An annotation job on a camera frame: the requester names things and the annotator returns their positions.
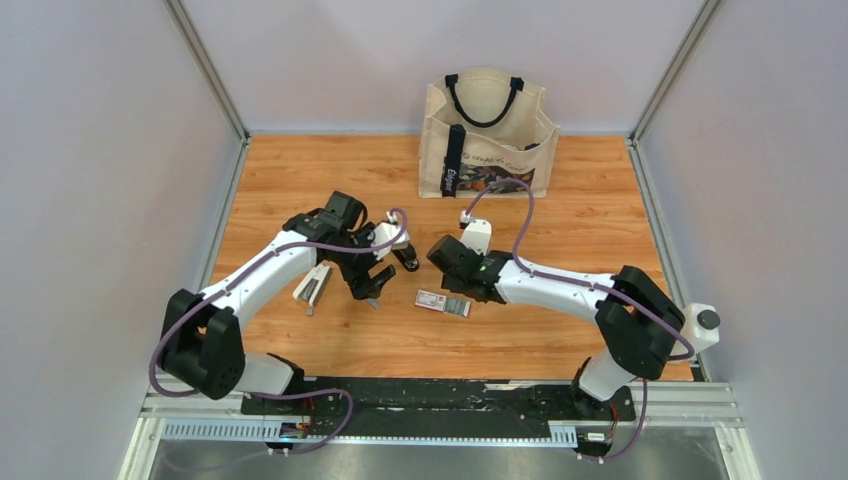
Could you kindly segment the white stapler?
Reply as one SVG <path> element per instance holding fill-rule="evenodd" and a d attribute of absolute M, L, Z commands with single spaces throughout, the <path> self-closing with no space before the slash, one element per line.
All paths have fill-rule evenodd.
<path fill-rule="evenodd" d="M 304 276 L 294 289 L 292 296 L 297 302 L 306 305 L 306 314 L 313 316 L 318 301 L 331 276 L 332 267 L 327 264 L 319 264 Z"/>

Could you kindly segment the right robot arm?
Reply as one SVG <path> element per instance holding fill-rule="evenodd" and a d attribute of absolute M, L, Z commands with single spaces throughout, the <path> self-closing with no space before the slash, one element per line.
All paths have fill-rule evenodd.
<path fill-rule="evenodd" d="M 670 360 L 695 350 L 683 335 L 682 311 L 640 269 L 614 275 L 582 274 L 526 263 L 513 253 L 474 251 L 451 235 L 428 252 L 444 289 L 478 302 L 530 305 L 595 326 L 604 348 L 576 374 L 572 409 L 586 419 L 605 411 L 611 397 L 635 378 L 658 379 Z"/>

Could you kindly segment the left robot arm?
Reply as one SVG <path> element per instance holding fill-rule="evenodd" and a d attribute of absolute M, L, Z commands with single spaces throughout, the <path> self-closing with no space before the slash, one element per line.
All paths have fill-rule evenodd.
<path fill-rule="evenodd" d="M 183 384 L 183 396 L 218 400 L 232 392 L 267 399 L 279 413 L 294 414 L 306 389 L 302 371 L 273 354 L 245 351 L 242 334 L 254 316 L 284 287 L 323 262 L 338 267 L 353 299 L 377 300 L 395 275 L 389 265 L 372 270 L 390 253 L 410 247 L 408 216 L 394 207 L 386 220 L 366 220 L 365 206 L 335 191 L 327 204 L 290 218 L 274 239 L 225 279 L 193 293 L 180 289 L 169 299 L 159 343 L 148 367 L 150 386 L 177 398 L 157 378 L 164 371 Z"/>

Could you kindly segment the black stapler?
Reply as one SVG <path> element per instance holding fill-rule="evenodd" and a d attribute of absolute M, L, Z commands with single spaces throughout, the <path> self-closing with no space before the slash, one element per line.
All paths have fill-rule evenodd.
<path fill-rule="evenodd" d="M 407 272 L 415 272 L 420 268 L 417 252 L 410 242 L 394 244 L 391 252 Z"/>

